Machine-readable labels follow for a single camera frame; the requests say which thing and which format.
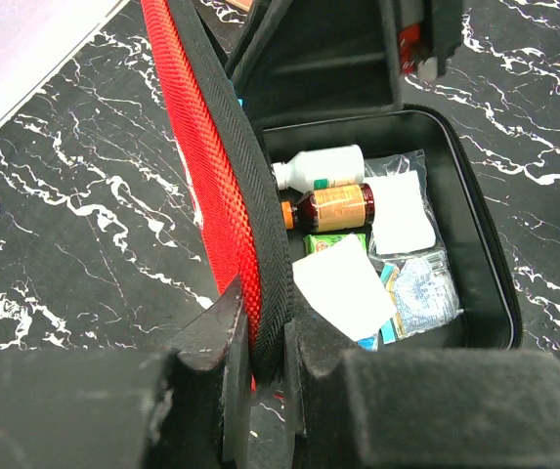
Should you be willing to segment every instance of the red mesh fabric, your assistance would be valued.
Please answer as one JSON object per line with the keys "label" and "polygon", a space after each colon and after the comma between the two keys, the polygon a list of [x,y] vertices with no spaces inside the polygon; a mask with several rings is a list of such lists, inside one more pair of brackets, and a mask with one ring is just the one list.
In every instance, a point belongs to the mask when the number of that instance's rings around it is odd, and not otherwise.
{"label": "red mesh fabric", "polygon": [[240,275],[253,346],[260,319],[260,277],[245,204],[230,161],[197,86],[167,0],[142,0],[167,112],[188,166],[210,267],[223,293]]}

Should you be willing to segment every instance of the green packet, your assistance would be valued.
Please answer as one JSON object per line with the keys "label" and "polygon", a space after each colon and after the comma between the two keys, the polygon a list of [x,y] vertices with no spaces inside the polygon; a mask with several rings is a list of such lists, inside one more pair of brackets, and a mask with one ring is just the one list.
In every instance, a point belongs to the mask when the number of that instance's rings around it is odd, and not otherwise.
{"label": "green packet", "polygon": [[[355,233],[362,244],[362,248],[366,250],[366,234]],[[303,238],[306,245],[306,254],[313,254],[315,252],[323,251],[333,246],[338,241],[344,239],[348,234],[308,234]]]}

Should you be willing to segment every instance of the black case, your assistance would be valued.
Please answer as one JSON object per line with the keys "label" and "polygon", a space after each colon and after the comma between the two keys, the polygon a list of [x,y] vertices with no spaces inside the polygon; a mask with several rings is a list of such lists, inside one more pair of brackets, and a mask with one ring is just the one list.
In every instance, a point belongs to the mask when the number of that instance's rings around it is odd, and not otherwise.
{"label": "black case", "polygon": [[[399,33],[420,22],[442,75],[461,44],[461,15],[460,0],[258,0],[225,65],[269,163],[351,144],[366,157],[424,149],[464,314],[387,348],[510,349],[522,341],[498,233],[455,130],[434,109],[402,105]],[[303,235],[288,235],[292,261],[305,255]]]}

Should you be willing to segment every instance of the white cloth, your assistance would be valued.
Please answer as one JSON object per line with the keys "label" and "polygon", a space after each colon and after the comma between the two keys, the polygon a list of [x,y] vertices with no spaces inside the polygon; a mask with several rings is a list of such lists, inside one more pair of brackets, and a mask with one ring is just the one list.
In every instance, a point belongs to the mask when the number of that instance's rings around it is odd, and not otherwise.
{"label": "white cloth", "polygon": [[418,251],[436,243],[416,171],[365,178],[365,183],[375,201],[372,236],[378,255]]}
{"label": "white cloth", "polygon": [[310,306],[354,341],[371,337],[397,311],[354,234],[292,265]]}

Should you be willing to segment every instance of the bottle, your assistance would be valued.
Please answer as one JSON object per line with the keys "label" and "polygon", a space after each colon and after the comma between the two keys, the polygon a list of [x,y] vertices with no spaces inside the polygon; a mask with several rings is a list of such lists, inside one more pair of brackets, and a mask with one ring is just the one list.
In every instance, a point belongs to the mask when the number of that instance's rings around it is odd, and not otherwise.
{"label": "bottle", "polygon": [[275,163],[278,189],[300,192],[359,184],[365,178],[365,159],[357,145],[299,151],[288,163]]}
{"label": "bottle", "polygon": [[375,200],[368,184],[309,191],[296,203],[282,202],[287,230],[308,233],[332,232],[373,223]]}

